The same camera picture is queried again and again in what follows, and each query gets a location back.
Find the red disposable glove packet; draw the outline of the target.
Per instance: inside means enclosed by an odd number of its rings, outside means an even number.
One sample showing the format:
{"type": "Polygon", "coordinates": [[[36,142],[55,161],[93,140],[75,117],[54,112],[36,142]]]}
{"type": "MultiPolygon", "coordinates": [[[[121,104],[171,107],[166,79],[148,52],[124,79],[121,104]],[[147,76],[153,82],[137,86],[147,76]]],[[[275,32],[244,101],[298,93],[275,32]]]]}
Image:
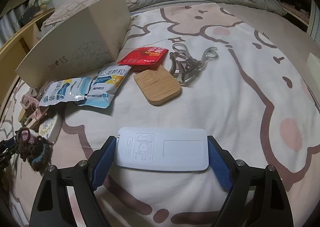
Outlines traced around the red disposable glove packet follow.
{"type": "Polygon", "coordinates": [[[167,49],[161,47],[140,47],[129,52],[118,61],[118,64],[128,66],[153,65],[157,64],[167,52],[167,49]]]}

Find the cream shoe box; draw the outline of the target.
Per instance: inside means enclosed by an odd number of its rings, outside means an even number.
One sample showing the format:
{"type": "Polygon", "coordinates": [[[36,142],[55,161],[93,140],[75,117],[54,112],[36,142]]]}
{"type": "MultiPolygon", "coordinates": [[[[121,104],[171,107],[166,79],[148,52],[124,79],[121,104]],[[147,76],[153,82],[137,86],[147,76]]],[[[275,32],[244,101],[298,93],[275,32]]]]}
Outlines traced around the cream shoe box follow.
{"type": "Polygon", "coordinates": [[[53,27],[16,69],[30,87],[68,79],[116,61],[131,23],[125,0],[100,0],[53,27]]]}

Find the white round-label tin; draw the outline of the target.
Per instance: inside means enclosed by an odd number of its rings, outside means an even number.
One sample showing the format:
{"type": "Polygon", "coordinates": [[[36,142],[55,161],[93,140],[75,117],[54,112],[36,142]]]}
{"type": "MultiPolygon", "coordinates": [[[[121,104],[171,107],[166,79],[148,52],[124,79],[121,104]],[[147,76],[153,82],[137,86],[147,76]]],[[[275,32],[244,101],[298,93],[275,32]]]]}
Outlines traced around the white round-label tin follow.
{"type": "Polygon", "coordinates": [[[59,113],[47,118],[39,126],[39,135],[44,137],[51,144],[55,144],[62,127],[62,118],[59,113]]]}

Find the cartoon bear blanket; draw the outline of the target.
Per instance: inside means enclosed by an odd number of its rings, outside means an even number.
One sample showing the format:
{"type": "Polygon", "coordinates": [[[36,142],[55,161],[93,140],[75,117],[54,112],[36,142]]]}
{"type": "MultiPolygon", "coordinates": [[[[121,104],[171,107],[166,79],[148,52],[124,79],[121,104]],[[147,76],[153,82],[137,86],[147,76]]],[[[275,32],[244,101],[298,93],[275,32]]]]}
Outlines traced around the cartoon bear blanket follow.
{"type": "MultiPolygon", "coordinates": [[[[182,93],[153,106],[134,73],[107,109],[62,103],[63,123],[52,163],[72,167],[122,127],[202,128],[235,159],[274,165],[289,197],[293,222],[303,226],[319,202],[319,88],[307,67],[319,46],[284,18],[235,5],[167,7],[138,14],[119,59],[143,46],[185,44],[209,61],[182,93]]],[[[42,176],[18,155],[6,168],[9,212],[28,226],[42,176]]],[[[95,192],[112,226],[210,226],[227,193],[211,168],[195,173],[137,171],[113,165],[95,192]]]]}

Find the blue white granule sachet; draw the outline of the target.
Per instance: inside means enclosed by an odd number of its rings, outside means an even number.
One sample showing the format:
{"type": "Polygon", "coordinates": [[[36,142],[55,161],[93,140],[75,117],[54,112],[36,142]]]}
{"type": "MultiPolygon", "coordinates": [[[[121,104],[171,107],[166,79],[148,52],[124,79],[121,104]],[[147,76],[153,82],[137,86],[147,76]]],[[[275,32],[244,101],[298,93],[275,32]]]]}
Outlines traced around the blue white granule sachet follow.
{"type": "Polygon", "coordinates": [[[117,89],[129,73],[131,66],[113,65],[100,72],[91,83],[84,103],[79,106],[107,108],[111,104],[117,89]]]}

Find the brown blue crochet pouch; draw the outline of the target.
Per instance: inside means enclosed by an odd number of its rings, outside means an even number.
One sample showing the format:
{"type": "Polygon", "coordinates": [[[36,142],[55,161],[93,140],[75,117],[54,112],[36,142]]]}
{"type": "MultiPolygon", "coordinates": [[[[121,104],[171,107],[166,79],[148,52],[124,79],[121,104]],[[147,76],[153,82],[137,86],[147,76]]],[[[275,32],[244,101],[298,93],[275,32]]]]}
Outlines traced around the brown blue crochet pouch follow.
{"type": "Polygon", "coordinates": [[[36,171],[45,171],[51,163],[53,145],[39,133],[27,127],[21,127],[16,132],[16,153],[24,162],[28,162],[36,171]]]}

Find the wooden bedside shelf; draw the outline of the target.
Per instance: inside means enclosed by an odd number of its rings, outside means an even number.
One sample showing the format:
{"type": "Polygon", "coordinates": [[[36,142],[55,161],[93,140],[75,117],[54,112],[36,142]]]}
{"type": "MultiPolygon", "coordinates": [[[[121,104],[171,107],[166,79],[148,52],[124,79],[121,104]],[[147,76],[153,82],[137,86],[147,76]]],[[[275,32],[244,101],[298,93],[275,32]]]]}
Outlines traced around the wooden bedside shelf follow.
{"type": "Polygon", "coordinates": [[[37,34],[40,27],[53,12],[54,9],[52,8],[36,15],[1,47],[1,107],[4,107],[7,94],[11,91],[12,85],[17,79],[16,69],[18,65],[39,41],[37,34]]]}

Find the grey curtain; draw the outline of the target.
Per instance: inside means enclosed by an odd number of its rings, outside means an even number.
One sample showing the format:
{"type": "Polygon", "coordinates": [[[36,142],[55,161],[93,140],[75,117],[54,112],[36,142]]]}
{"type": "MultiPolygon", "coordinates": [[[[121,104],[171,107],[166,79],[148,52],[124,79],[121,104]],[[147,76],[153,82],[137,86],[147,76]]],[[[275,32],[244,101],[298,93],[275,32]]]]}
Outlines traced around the grey curtain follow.
{"type": "Polygon", "coordinates": [[[25,4],[20,4],[11,9],[7,14],[1,17],[0,22],[0,46],[2,47],[14,34],[19,31],[23,24],[21,17],[25,11],[25,4]]]}

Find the metal eyelash curler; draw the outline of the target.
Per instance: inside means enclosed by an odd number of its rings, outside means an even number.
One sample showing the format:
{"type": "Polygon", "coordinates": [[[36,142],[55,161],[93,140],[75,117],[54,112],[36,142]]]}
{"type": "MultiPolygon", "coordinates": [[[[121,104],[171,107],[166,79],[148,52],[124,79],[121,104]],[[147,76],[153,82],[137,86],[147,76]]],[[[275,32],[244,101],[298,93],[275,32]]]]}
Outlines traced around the metal eyelash curler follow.
{"type": "Polygon", "coordinates": [[[207,48],[200,60],[191,56],[185,44],[174,43],[172,52],[169,54],[171,68],[169,73],[181,84],[185,85],[191,81],[196,74],[203,70],[209,61],[217,61],[219,55],[216,47],[207,48]]]}

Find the blue white torn sachet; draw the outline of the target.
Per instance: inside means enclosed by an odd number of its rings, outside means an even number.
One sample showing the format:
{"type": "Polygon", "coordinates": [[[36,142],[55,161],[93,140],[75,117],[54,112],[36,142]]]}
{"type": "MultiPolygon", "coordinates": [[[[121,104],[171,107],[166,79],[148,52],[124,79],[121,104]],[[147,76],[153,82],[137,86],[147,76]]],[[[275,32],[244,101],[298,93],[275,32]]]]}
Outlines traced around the blue white torn sachet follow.
{"type": "Polygon", "coordinates": [[[52,82],[45,90],[40,106],[48,107],[61,102],[83,101],[89,91],[92,78],[77,77],[52,82]]]}

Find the black bag on shelf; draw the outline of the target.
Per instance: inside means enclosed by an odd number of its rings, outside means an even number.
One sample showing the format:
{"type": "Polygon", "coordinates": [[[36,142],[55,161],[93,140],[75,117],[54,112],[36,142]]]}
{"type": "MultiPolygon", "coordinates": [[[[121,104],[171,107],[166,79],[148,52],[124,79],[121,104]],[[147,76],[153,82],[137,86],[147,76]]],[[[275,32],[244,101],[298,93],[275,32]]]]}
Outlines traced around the black bag on shelf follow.
{"type": "Polygon", "coordinates": [[[27,7],[23,15],[21,16],[21,23],[23,25],[28,24],[38,12],[42,12],[42,11],[43,9],[39,6],[32,5],[27,7]]]}

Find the square bamboo coaster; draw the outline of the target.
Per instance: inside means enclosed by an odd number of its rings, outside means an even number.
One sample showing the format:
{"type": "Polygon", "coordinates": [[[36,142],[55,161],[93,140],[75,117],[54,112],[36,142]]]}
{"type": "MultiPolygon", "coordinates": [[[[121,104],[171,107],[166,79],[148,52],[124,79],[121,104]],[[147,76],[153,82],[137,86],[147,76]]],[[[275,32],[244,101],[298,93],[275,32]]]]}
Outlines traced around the square bamboo coaster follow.
{"type": "Polygon", "coordinates": [[[133,78],[153,106],[160,106],[181,93],[180,83],[162,65],[137,73],[133,78]]]}

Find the white plastic case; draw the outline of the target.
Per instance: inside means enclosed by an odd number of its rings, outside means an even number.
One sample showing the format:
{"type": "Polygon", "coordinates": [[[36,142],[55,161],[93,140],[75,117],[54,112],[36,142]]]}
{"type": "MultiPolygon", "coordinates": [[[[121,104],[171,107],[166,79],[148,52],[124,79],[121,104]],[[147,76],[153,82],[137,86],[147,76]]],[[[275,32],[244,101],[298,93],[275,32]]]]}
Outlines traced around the white plastic case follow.
{"type": "Polygon", "coordinates": [[[204,129],[123,127],[118,131],[115,163],[147,171],[195,172],[209,166],[204,129]]]}

